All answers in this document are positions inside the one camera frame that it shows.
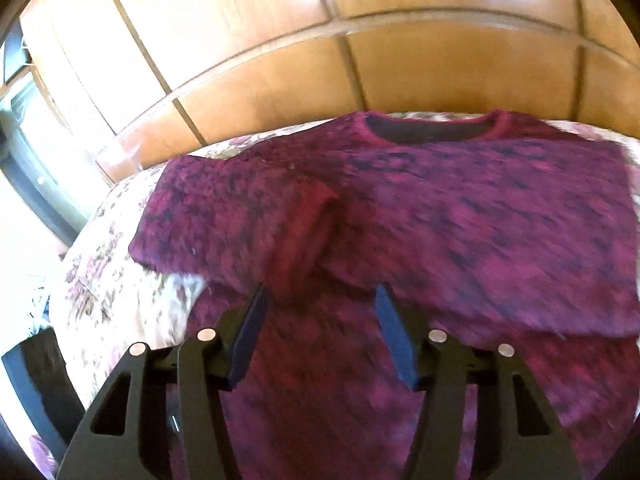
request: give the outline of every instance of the wooden wall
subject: wooden wall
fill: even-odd
[[[640,137],[640,47],[609,0],[32,0],[34,63],[113,180],[357,109],[574,119]]]

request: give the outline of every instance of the floral bedsheet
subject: floral bedsheet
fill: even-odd
[[[434,112],[392,115],[432,121],[476,117]],[[294,134],[322,122],[226,140],[193,155],[230,158],[262,140]],[[640,140],[587,124],[547,122],[588,139],[613,140],[623,146],[640,221]],[[183,340],[191,307],[205,286],[200,276],[153,272],[129,256],[129,243],[163,169],[160,164],[113,187],[69,249],[60,286],[50,298],[50,320],[69,378],[85,407],[132,343],[145,341],[155,349]]]

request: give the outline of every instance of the bedding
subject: bedding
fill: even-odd
[[[396,116],[432,121],[476,117],[422,112]],[[229,158],[262,140],[294,134],[321,122],[228,140],[193,155]],[[638,208],[640,143],[636,139],[568,121],[548,123],[586,139],[609,139],[622,146]],[[85,406],[130,344],[144,340],[160,348],[182,341],[191,308],[205,286],[200,276],[153,272],[129,256],[128,245],[163,169],[164,165],[156,166],[112,189],[70,248],[63,263],[62,286],[50,300],[50,318],[68,374]]]

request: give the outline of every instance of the silver bolt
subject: silver bolt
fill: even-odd
[[[129,353],[133,356],[139,356],[146,352],[146,346],[144,343],[133,343],[129,347]]]
[[[429,332],[429,339],[434,343],[444,343],[447,340],[447,333],[436,328]]]
[[[198,339],[200,341],[211,341],[216,336],[216,331],[212,328],[203,328],[198,332]]]
[[[498,346],[498,354],[500,354],[502,357],[513,357],[515,353],[516,351],[514,350],[513,346],[508,343],[502,343],[500,346]]]

